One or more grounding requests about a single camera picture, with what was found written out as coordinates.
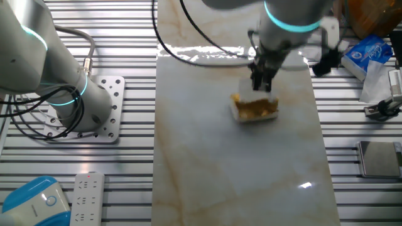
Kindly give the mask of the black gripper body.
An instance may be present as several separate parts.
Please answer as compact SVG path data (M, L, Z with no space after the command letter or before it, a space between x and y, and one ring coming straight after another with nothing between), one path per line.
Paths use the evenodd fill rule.
M285 60L285 53L282 51L263 51L257 53L254 60L249 64L252 72L267 73L269 77L275 77Z

